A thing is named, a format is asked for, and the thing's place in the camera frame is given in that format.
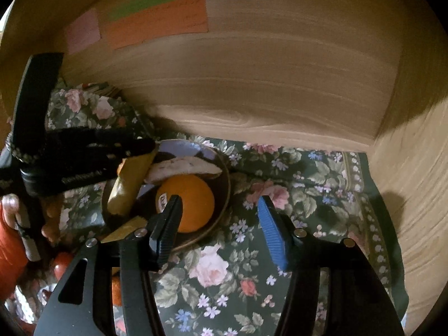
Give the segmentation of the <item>person's left hand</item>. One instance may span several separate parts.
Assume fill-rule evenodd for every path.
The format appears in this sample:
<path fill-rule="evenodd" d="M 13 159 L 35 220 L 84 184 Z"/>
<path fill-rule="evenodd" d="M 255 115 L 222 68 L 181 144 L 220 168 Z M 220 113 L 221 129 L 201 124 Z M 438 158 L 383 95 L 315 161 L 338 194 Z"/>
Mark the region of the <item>person's left hand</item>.
<path fill-rule="evenodd" d="M 8 194 L 1 198 L 3 211 L 1 216 L 6 225 L 19 234 L 20 244 L 31 262 L 37 262 L 43 258 L 39 253 L 40 247 L 46 244 L 55 246 L 59 243 L 61 236 L 59 223 L 64 199 L 64 195 L 60 194 L 40 200 L 38 210 L 43 211 L 44 224 L 38 225 L 35 229 L 31 226 L 27 208 L 16 194 Z"/>

